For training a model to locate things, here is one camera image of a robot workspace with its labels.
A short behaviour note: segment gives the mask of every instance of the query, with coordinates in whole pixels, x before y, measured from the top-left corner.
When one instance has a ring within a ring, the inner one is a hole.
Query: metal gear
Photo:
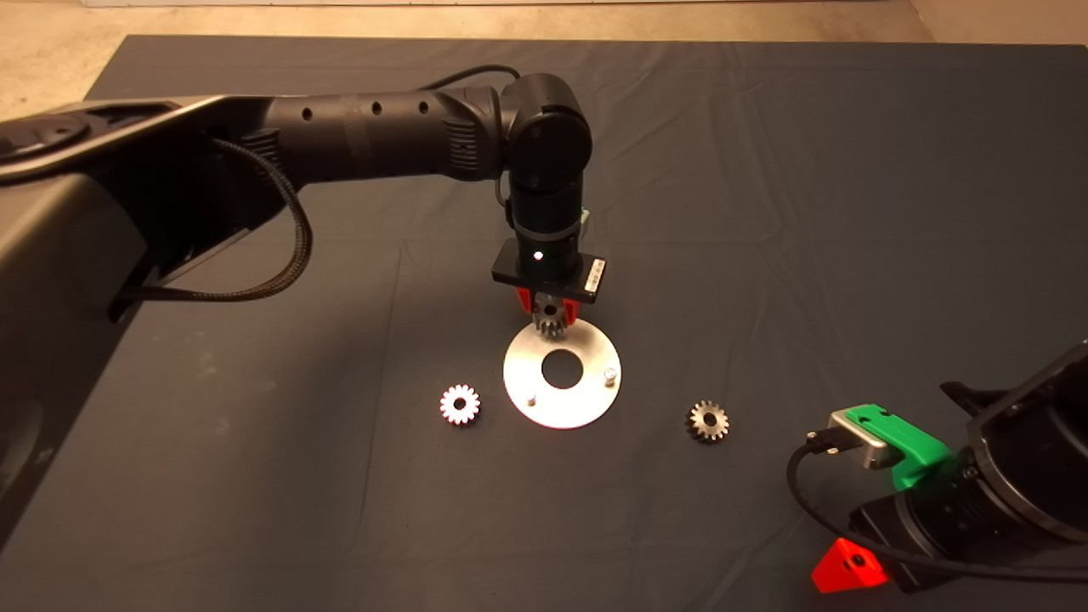
[[[480,412],[480,395],[468,384],[455,384],[442,394],[438,409],[450,425],[468,425]]]
[[[547,338],[558,339],[567,330],[567,314],[562,299],[546,293],[533,297],[533,325]]]
[[[700,442],[717,442],[729,433],[729,416],[720,405],[703,400],[689,411],[688,429]]]

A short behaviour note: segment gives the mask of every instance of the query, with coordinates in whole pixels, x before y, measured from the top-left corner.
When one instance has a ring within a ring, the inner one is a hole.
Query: red triangular block
[[[813,570],[813,583],[820,592],[867,589],[888,582],[888,575],[868,549],[838,538]]]

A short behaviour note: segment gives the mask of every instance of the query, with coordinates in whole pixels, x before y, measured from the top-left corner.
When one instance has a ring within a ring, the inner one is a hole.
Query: center hole
[[[556,389],[570,389],[582,380],[582,360],[566,348],[552,351],[541,364],[544,380]]]

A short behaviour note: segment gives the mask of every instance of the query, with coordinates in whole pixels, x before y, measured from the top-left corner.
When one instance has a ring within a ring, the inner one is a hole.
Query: label sticker
[[[590,267],[590,276],[585,279],[585,291],[590,293],[597,292],[597,285],[601,284],[601,277],[605,273],[605,260],[594,259],[593,266]]]

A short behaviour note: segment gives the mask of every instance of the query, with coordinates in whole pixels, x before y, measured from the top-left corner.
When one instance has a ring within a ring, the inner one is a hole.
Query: cable connector
[[[856,449],[863,443],[853,431],[839,426],[809,431],[805,438],[805,446],[814,455],[819,453],[837,455],[841,452]]]

